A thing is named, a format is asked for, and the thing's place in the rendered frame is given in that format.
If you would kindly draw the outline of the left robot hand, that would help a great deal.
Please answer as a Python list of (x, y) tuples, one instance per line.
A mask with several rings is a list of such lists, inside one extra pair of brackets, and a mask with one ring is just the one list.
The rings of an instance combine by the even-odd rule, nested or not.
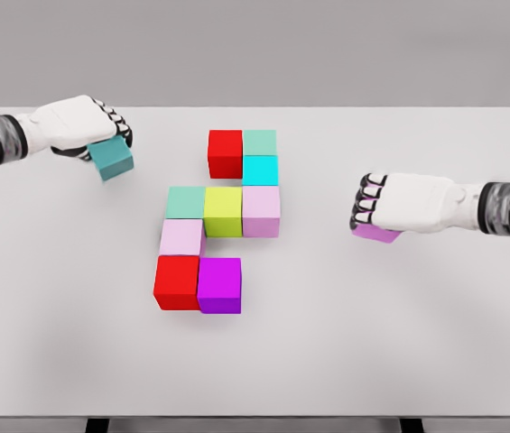
[(133, 131), (116, 110), (88, 95), (80, 95), (36, 108), (18, 117), (33, 154), (49, 149), (53, 153), (83, 161), (91, 159), (88, 146), (115, 136), (133, 144)]

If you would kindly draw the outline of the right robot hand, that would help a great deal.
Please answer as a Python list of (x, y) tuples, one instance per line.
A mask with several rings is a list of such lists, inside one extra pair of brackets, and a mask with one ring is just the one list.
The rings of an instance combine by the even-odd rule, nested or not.
[(437, 233), (448, 227), (453, 180), (418, 174), (368, 173), (355, 195), (349, 228), (352, 232)]

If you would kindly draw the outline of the orchid purple cube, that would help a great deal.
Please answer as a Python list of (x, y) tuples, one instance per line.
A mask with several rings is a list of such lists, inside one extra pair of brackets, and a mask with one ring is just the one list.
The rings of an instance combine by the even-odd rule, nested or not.
[(365, 239), (391, 244), (399, 235), (402, 234), (402, 232), (387, 230), (369, 224), (358, 224), (354, 229), (352, 229), (352, 234)]

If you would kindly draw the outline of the teal cube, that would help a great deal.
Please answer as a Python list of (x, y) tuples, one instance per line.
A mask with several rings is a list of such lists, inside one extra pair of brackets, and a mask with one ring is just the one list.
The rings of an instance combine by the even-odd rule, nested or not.
[(99, 143), (87, 145), (88, 153), (103, 181), (134, 168), (134, 158), (125, 138), (118, 135)]

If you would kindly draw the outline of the mint green cube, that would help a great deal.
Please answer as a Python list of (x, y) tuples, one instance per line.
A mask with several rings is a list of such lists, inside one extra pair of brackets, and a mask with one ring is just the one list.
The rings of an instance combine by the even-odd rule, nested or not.
[(169, 187), (165, 218), (202, 219), (204, 217), (205, 193), (205, 187)]
[(276, 156), (276, 131), (244, 130), (243, 154), (246, 156)]

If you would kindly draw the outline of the pale pink cube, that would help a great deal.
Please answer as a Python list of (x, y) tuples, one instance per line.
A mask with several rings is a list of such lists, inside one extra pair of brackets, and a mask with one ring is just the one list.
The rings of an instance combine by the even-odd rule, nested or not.
[(163, 221), (159, 255), (202, 256), (206, 236), (201, 219), (170, 219)]
[(242, 188), (243, 237), (275, 238), (280, 232), (281, 198), (278, 186)]

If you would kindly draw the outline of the red cube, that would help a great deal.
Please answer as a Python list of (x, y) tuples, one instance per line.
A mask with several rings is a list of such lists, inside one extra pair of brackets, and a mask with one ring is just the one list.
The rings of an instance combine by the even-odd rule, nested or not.
[(209, 176), (212, 179), (243, 177), (243, 133), (241, 130), (210, 130)]
[(162, 310), (199, 310), (199, 257), (160, 255), (153, 295)]

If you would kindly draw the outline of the cyan cube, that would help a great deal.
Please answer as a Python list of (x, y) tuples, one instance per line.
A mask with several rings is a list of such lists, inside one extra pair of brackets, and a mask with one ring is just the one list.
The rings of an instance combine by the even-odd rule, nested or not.
[(278, 186), (278, 157), (274, 155), (246, 155), (243, 158), (244, 186)]

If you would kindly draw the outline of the yellow-green cube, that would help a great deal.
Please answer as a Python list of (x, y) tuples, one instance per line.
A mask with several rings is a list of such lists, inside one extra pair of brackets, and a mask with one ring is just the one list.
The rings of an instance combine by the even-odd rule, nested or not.
[(207, 237), (242, 237), (242, 188), (206, 187), (203, 220)]

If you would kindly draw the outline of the magenta cube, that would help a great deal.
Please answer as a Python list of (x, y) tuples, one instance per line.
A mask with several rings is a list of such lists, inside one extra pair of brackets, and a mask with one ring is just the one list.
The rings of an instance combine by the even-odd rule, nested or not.
[(241, 259), (201, 258), (197, 299), (203, 314), (240, 314), (242, 309)]

